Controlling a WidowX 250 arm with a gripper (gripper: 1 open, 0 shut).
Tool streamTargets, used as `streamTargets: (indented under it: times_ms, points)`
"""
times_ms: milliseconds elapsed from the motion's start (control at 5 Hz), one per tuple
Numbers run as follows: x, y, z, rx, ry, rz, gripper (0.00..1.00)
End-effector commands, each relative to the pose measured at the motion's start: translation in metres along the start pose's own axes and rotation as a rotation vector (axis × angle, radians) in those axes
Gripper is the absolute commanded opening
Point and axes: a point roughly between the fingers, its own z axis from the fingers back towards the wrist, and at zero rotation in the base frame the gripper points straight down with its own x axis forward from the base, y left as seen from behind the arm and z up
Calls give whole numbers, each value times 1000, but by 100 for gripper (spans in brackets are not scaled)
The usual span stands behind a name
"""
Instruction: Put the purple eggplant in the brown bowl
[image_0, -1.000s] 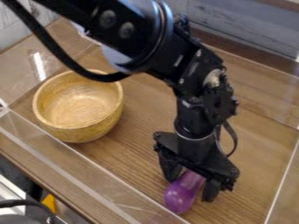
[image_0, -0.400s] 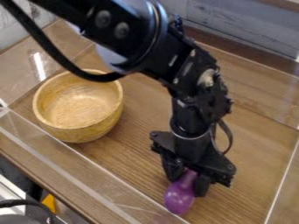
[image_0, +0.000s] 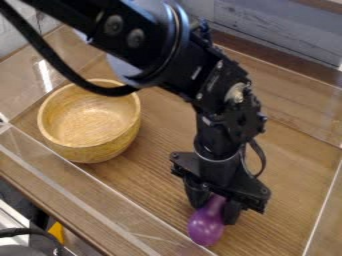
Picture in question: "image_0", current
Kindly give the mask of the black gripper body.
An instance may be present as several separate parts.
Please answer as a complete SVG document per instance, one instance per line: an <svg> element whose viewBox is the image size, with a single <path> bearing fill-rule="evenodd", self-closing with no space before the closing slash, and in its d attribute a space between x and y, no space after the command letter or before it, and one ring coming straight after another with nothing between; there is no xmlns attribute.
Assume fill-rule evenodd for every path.
<svg viewBox="0 0 342 256"><path fill-rule="evenodd" d="M265 212L272 192L261 180L248 173L240 153L226 160L212 161L194 152L174 152L170 161L175 176L182 179L193 177L208 185L212 193L240 202L245 210Z"/></svg>

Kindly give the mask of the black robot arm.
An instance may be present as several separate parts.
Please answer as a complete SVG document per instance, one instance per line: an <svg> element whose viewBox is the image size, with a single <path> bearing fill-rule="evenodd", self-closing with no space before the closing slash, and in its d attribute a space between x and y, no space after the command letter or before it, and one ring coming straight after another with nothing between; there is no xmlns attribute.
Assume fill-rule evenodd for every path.
<svg viewBox="0 0 342 256"><path fill-rule="evenodd" d="M22 1L73 27L107 54L125 84L105 89L89 82L34 29L23 27L31 45L70 81L106 96L159 86L191 104L194 150L171 157L191 205L201 208L212 195L222 196L228 225L244 211L265 211L270 190L248 169L246 151L260 147L256 138L268 118L249 73L214 45L208 24L193 22L175 0Z"/></svg>

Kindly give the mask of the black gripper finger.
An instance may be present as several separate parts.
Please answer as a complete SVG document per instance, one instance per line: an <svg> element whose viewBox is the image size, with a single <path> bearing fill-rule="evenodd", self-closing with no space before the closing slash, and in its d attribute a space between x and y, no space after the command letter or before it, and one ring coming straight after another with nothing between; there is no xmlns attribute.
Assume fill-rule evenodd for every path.
<svg viewBox="0 0 342 256"><path fill-rule="evenodd" d="M226 225L234 225L241 216L244 210L242 204L234 200L226 202L224 207L224 223Z"/></svg>
<svg viewBox="0 0 342 256"><path fill-rule="evenodd" d="M210 199L212 192L209 187L205 183L199 182L190 176L183 178L183 182L190 204L195 209L199 209Z"/></svg>

